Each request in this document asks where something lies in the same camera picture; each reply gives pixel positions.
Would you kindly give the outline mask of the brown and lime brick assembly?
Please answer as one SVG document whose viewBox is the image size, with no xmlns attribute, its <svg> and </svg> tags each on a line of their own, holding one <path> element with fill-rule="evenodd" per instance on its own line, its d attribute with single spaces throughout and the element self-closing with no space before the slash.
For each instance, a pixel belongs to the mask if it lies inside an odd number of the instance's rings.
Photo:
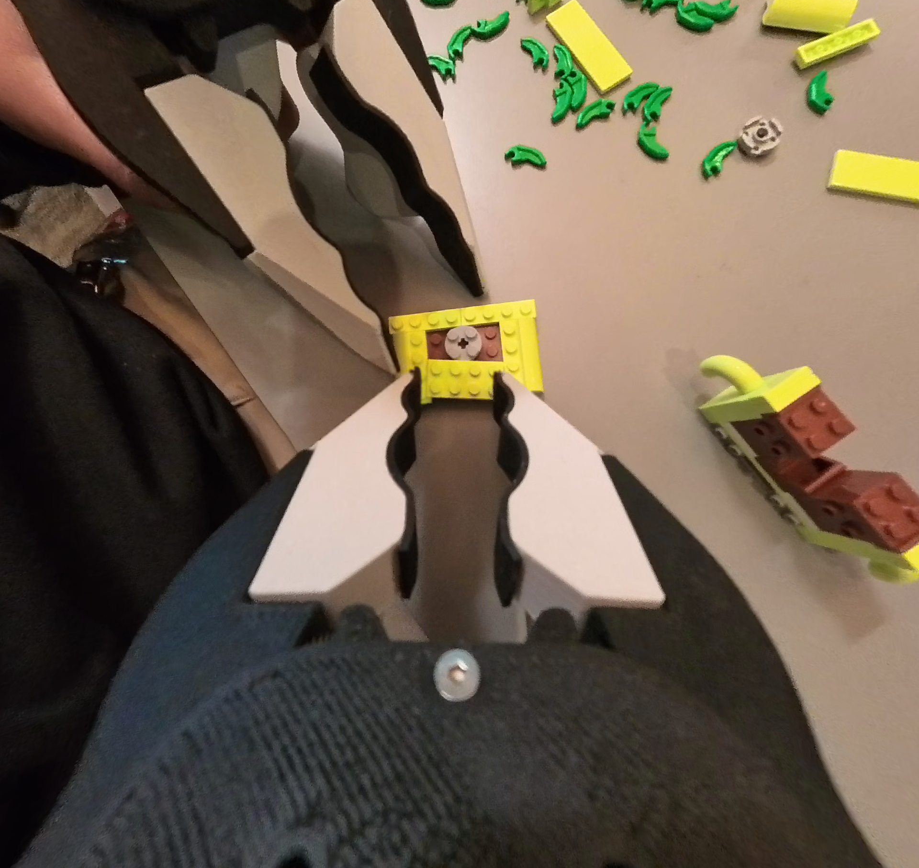
<svg viewBox="0 0 919 868">
<path fill-rule="evenodd" d="M 499 361 L 506 375 L 544 391 L 532 299 L 392 316 L 388 328 L 402 373 L 429 359 Z"/>
</svg>

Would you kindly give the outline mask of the scatter of green leaf pieces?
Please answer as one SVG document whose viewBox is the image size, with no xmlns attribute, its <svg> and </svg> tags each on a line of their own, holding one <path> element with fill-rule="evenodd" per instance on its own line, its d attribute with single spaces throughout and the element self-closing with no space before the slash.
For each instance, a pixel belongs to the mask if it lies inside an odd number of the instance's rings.
<svg viewBox="0 0 919 868">
<path fill-rule="evenodd" d="M 452 6 L 457 0 L 420 0 L 431 9 L 442 9 Z M 624 2 L 640 2 L 640 8 L 651 13 L 664 8 L 672 8 L 674 18 L 680 27 L 695 34 L 708 32 L 715 24 L 729 21 L 738 11 L 739 6 L 732 0 L 720 0 L 710 3 L 702 0 L 623 0 Z M 441 79 L 446 82 L 455 80 L 456 64 L 463 59 L 466 45 L 473 39 L 479 41 L 490 40 L 502 34 L 509 22 L 509 12 L 505 11 L 492 19 L 478 19 L 474 24 L 464 25 L 450 37 L 445 53 L 442 55 L 429 55 L 427 61 Z M 539 39 L 524 37 L 520 41 L 521 49 L 529 55 L 534 70 L 546 72 L 549 67 L 549 50 Z M 583 130 L 590 124 L 607 120 L 613 113 L 616 103 L 607 98 L 605 93 L 592 103 L 586 102 L 589 79 L 580 70 L 568 48 L 557 43 L 552 48 L 554 57 L 554 74 L 556 87 L 553 90 L 554 107 L 550 116 L 553 124 L 562 122 L 569 114 L 576 115 L 576 129 Z M 833 97 L 821 95 L 825 72 L 820 72 L 810 83 L 808 104 L 815 112 L 825 111 L 832 105 Z M 662 105 L 672 95 L 672 87 L 660 85 L 654 81 L 638 84 L 623 97 L 621 113 L 639 113 L 641 125 L 638 128 L 637 142 L 639 149 L 656 161 L 666 161 L 669 151 L 658 140 L 657 125 L 661 117 Z M 738 139 L 729 140 L 718 144 L 706 153 L 700 167 L 704 178 L 719 175 L 727 157 L 738 149 Z M 544 169 L 547 160 L 545 155 L 534 147 L 516 145 L 504 154 L 504 158 L 513 165 L 533 165 L 537 169 Z"/>
</svg>

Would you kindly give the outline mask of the grey round plate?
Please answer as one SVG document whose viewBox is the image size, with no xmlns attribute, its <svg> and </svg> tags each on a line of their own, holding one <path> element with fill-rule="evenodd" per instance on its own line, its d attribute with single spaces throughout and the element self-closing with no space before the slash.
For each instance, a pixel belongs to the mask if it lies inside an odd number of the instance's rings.
<svg viewBox="0 0 919 868">
<path fill-rule="evenodd" d="M 742 127 L 738 147 L 748 157 L 761 158 L 777 148 L 782 134 L 778 119 L 756 117 Z"/>
</svg>

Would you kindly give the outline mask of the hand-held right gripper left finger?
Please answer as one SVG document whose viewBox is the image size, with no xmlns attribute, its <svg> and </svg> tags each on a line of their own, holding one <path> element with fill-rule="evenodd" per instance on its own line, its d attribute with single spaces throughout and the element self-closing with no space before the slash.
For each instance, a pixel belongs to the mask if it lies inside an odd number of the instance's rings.
<svg viewBox="0 0 919 868">
<path fill-rule="evenodd" d="M 385 390 L 318 440 L 248 588 L 255 602 L 320 603 L 327 615 L 363 604 L 403 614 L 415 583 L 413 499 L 419 371 Z"/>
</svg>

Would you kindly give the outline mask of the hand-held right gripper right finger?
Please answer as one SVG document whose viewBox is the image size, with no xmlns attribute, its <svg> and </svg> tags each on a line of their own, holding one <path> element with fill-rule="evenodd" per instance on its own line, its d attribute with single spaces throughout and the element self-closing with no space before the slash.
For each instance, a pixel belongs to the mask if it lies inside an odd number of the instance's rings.
<svg viewBox="0 0 919 868">
<path fill-rule="evenodd" d="M 502 606 L 660 608 L 664 592 L 602 450 L 509 373 L 493 382 L 498 462 L 510 482 L 494 561 Z"/>
</svg>

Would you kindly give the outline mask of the brown and lime trunk build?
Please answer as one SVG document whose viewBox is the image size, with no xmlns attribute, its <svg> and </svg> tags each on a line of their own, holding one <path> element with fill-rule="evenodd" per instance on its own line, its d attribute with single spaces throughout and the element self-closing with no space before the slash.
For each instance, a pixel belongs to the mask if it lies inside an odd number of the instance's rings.
<svg viewBox="0 0 919 868">
<path fill-rule="evenodd" d="M 810 367 L 764 376 L 716 355 L 699 370 L 729 383 L 699 406 L 706 425 L 801 540 L 866 561 L 882 581 L 917 582 L 917 492 L 897 473 L 830 456 L 856 427 Z"/>
</svg>

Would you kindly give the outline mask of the person's black clothing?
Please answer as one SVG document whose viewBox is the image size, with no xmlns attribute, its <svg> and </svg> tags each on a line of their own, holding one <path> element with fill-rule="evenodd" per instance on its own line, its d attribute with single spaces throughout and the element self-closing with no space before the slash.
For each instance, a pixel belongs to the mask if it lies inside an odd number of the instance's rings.
<svg viewBox="0 0 919 868">
<path fill-rule="evenodd" d="M 2 200 L 1 858 L 52 809 L 136 633 L 269 477 L 268 416 L 140 229 L 85 188 Z M 136 246 L 122 302 L 75 251 Z"/>
</svg>

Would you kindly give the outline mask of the large lime half-round brick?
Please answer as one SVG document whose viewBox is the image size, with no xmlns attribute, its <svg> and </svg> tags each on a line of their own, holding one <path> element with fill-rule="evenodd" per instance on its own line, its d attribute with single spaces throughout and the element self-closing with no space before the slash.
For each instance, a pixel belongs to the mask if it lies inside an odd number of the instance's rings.
<svg viewBox="0 0 919 868">
<path fill-rule="evenodd" d="M 762 25 L 769 28 L 832 34 L 850 24 L 859 0 L 767 0 Z"/>
</svg>

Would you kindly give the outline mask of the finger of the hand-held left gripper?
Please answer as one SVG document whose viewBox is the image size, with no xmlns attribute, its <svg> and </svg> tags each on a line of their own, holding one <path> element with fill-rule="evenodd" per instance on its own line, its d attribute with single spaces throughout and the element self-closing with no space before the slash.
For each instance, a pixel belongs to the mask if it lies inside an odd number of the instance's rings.
<svg viewBox="0 0 919 868">
<path fill-rule="evenodd" d="M 334 5 L 308 77 L 344 151 L 352 196 L 383 218 L 422 218 L 454 274 L 482 296 L 447 127 L 373 0 Z"/>
<path fill-rule="evenodd" d="M 353 352 L 396 374 L 379 317 L 298 206 L 286 149 L 262 108 L 194 75 L 145 96 L 253 245 L 250 262 Z"/>
</svg>

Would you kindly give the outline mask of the person's left hand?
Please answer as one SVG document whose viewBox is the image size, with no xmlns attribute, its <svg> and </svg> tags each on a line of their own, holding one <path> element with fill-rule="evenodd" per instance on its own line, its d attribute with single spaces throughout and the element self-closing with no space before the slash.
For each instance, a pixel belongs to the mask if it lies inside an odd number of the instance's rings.
<svg viewBox="0 0 919 868">
<path fill-rule="evenodd" d="M 95 169 L 123 195 L 164 210 L 177 207 L 106 147 L 63 94 L 11 0 L 1 0 L 2 122 Z"/>
</svg>

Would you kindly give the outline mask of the long lime flat tile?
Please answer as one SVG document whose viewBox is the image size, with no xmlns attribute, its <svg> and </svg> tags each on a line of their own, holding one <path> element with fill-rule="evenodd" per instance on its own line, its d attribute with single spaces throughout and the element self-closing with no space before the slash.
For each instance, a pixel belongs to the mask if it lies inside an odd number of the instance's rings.
<svg viewBox="0 0 919 868">
<path fill-rule="evenodd" d="M 827 188 L 906 203 L 918 203 L 918 161 L 838 150 Z"/>
<path fill-rule="evenodd" d="M 632 67 L 578 0 L 549 12 L 546 24 L 599 93 L 607 93 L 631 77 Z"/>
</svg>

